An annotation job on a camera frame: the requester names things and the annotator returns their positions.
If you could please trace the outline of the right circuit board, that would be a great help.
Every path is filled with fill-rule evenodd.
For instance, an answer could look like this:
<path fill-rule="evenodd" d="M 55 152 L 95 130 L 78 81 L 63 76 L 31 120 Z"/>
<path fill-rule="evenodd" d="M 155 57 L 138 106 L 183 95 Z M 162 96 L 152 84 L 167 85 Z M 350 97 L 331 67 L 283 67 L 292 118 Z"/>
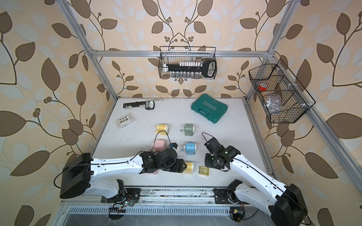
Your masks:
<path fill-rule="evenodd" d="M 245 216 L 245 210 L 241 207 L 231 207 L 229 216 L 234 222 L 242 222 Z"/>

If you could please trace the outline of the green pencil sharpener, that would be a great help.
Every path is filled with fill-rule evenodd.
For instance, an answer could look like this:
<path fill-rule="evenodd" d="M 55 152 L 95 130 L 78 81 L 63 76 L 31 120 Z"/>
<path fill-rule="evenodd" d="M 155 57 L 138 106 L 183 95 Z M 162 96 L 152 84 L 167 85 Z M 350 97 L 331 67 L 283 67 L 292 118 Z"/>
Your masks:
<path fill-rule="evenodd" d="M 183 132 L 185 136 L 193 136 L 195 132 L 195 126 L 193 124 L 185 124 L 180 132 Z"/>

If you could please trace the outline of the green plastic tool case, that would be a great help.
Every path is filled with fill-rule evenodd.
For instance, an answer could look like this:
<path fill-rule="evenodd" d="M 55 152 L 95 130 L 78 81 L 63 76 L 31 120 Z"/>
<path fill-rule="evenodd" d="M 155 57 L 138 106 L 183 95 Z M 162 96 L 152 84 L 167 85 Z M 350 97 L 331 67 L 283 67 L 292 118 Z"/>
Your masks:
<path fill-rule="evenodd" d="M 216 124 L 227 112 L 228 106 L 207 94 L 203 94 L 191 104 L 191 109 Z"/>

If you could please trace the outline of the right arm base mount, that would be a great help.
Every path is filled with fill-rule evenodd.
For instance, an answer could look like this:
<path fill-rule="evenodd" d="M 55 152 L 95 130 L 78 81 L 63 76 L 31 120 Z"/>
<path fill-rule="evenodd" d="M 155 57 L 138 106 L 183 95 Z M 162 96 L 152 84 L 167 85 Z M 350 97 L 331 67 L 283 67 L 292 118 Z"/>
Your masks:
<path fill-rule="evenodd" d="M 223 188 L 215 188 L 214 189 L 214 197 L 216 204 L 236 204 L 241 205 L 242 201 L 240 201 L 233 191 Z"/>

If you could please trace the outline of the yellow pencil sharpener back row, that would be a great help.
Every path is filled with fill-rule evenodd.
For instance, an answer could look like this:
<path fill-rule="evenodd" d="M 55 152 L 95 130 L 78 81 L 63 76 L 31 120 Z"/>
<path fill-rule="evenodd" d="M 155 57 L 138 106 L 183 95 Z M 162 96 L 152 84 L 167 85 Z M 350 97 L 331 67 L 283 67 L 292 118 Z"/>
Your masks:
<path fill-rule="evenodd" d="M 166 136 L 169 133 L 169 126 L 167 124 L 159 124 L 156 126 L 155 133 L 162 136 Z"/>

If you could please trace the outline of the yellow clear tray front row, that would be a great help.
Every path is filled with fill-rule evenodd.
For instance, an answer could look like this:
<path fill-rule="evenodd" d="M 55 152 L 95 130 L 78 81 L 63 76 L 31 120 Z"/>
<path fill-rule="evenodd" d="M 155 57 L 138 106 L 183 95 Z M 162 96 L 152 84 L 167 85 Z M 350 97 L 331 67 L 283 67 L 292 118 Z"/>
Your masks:
<path fill-rule="evenodd" d="M 210 168 L 206 166 L 199 166 L 199 176 L 200 177 L 208 177 L 209 176 Z"/>

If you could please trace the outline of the blue pencil sharpener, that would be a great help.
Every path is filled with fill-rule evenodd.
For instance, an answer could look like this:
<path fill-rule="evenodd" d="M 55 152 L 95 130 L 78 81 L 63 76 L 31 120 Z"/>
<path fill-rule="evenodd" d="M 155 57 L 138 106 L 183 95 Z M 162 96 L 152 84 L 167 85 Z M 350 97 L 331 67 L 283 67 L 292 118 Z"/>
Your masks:
<path fill-rule="evenodd" d="M 181 149 L 186 155 L 194 155 L 197 150 L 197 144 L 193 142 L 186 143 Z"/>

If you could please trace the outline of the pink pencil sharpener row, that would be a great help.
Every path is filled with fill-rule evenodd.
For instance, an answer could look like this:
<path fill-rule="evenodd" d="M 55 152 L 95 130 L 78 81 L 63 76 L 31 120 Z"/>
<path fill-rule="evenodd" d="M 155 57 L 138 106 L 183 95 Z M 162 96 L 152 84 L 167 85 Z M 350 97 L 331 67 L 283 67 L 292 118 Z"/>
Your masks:
<path fill-rule="evenodd" d="M 156 140 L 153 146 L 153 151 L 163 151 L 166 149 L 166 142 L 164 140 Z"/>

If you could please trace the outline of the yellow pencil sharpener row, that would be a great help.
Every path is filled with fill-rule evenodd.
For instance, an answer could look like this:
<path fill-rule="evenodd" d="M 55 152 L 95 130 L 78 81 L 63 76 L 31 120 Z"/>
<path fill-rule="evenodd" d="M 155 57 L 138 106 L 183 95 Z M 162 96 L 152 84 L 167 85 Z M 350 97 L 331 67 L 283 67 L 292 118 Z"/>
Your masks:
<path fill-rule="evenodd" d="M 185 162 L 186 164 L 186 169 L 183 171 L 184 174 L 192 174 L 194 171 L 194 163 L 192 162 Z"/>
<path fill-rule="evenodd" d="M 166 136 L 169 133 L 169 126 L 167 124 L 159 124 L 156 126 L 155 133 L 162 136 Z"/>

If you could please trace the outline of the yellow pencil sharpener front row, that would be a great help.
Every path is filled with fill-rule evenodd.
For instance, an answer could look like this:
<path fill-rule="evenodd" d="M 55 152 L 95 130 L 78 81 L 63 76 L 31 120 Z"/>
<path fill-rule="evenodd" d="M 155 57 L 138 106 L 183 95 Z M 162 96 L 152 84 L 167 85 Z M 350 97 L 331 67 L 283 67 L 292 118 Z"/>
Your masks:
<path fill-rule="evenodd" d="M 186 164 L 186 169 L 183 171 L 184 174 L 192 174 L 194 171 L 194 163 L 192 162 L 185 162 Z"/>

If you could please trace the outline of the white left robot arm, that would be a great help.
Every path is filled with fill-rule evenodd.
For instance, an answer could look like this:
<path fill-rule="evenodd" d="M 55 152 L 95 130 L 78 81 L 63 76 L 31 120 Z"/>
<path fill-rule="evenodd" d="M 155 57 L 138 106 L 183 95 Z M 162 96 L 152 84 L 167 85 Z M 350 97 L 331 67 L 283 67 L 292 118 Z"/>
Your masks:
<path fill-rule="evenodd" d="M 178 158 L 173 148 L 140 151 L 133 157 L 117 159 L 91 158 L 90 153 L 84 153 L 67 163 L 60 173 L 60 198 L 70 199 L 86 194 L 116 201 L 126 195 L 123 181 L 106 181 L 108 177 L 155 173 L 159 170 L 183 173 L 186 168 L 186 162 Z"/>

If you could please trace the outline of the aluminium front rail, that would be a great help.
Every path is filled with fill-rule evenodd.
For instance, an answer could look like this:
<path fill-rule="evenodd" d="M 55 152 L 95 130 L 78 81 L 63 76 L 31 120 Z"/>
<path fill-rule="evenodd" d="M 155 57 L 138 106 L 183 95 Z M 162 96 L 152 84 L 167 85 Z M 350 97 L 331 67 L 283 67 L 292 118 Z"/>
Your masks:
<path fill-rule="evenodd" d="M 107 203 L 112 204 L 114 208 L 125 208 L 132 207 L 137 203 L 160 203 L 165 204 L 216 204 L 214 197 L 215 188 L 207 187 L 126 187 L 126 188 L 140 188 L 140 199 L 138 202 L 117 202 L 117 203 Z M 263 207 L 274 206 L 275 203 L 281 198 L 291 198 L 290 187 L 276 187 L 272 186 L 271 191 L 274 194 L 271 195 L 271 198 L 268 198 L 267 195 L 264 195 L 261 191 L 256 188 L 247 186 L 244 183 L 235 183 L 231 184 L 223 189 L 228 189 L 233 191 L 236 197 L 242 201 L 242 203 L 248 203 L 253 206 L 256 204 L 261 204 Z M 118 187 L 115 187 L 108 195 L 105 191 L 103 192 L 89 192 L 86 189 L 62 189 L 60 191 L 61 199 L 71 199 L 78 196 L 99 196 L 105 198 L 111 198 L 118 194 Z"/>

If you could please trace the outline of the black socket rail in basket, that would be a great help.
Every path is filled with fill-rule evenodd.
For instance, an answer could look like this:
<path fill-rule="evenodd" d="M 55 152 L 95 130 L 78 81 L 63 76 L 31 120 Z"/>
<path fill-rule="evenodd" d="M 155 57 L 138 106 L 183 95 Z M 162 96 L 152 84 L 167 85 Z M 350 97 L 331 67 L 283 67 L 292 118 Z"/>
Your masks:
<path fill-rule="evenodd" d="M 217 62 L 214 59 L 202 58 L 200 61 L 183 61 L 176 63 L 160 63 L 160 78 L 214 79 L 217 74 Z"/>

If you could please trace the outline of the clear plastic bag in basket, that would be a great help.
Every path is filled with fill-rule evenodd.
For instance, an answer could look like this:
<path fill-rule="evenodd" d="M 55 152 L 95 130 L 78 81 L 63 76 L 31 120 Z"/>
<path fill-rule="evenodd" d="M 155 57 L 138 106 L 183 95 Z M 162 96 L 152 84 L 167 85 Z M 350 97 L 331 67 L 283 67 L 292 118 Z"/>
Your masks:
<path fill-rule="evenodd" d="M 278 93 L 266 95 L 265 104 L 270 114 L 274 114 L 284 110 L 284 107 L 282 105 L 282 95 Z"/>

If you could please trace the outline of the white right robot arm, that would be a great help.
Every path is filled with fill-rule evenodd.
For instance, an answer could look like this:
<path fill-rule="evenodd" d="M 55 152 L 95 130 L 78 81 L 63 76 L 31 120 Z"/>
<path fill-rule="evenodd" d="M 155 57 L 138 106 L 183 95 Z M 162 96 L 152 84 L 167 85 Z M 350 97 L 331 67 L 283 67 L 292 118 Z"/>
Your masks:
<path fill-rule="evenodd" d="M 205 166 L 223 172 L 229 170 L 251 183 L 233 180 L 225 189 L 215 189 L 216 203 L 248 203 L 268 214 L 276 226 L 311 225 L 308 210 L 301 190 L 294 184 L 289 186 L 272 178 L 252 164 L 233 146 L 224 147 L 216 138 L 205 143 L 209 151 L 205 155 Z"/>

